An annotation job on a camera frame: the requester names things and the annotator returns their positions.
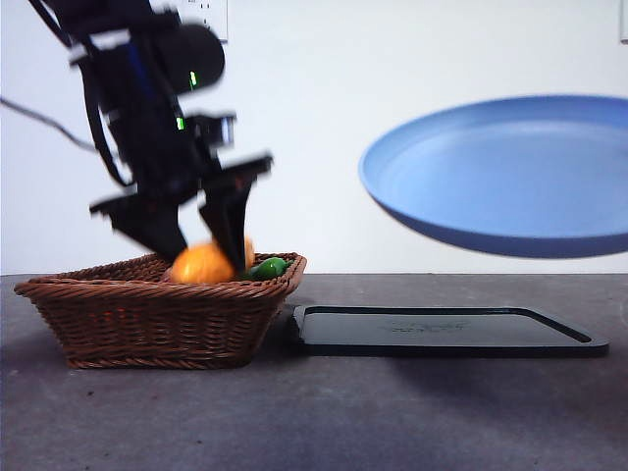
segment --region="motion blur robot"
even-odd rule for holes
[[[225,67],[220,40],[207,27],[182,24],[176,12],[155,13],[148,0],[29,0],[82,74],[94,144],[124,195],[90,207],[114,229],[174,259],[186,247],[179,206],[199,191],[200,215],[237,271],[244,268],[244,214],[252,184],[270,169],[263,155],[223,168],[217,149],[233,142],[234,116],[184,116],[177,97],[218,81]],[[125,42],[97,47],[93,35],[125,30]],[[102,113],[121,177],[102,129]]]

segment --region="black plastic tray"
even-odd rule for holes
[[[298,306],[292,340],[311,355],[591,357],[608,341],[525,308]]]

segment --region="orange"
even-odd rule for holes
[[[246,268],[255,260],[253,242],[244,238]],[[173,264],[170,280],[173,283],[213,284],[229,282],[236,277],[236,271],[229,259],[214,241],[187,248]]]

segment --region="blue plate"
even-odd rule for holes
[[[628,250],[628,100],[533,96],[462,106],[376,141],[371,196],[407,227],[488,253]]]

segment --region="gray table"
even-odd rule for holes
[[[2,279],[4,471],[628,469],[628,275],[308,275],[237,370],[69,370]],[[525,306],[596,359],[299,357],[296,304]]]

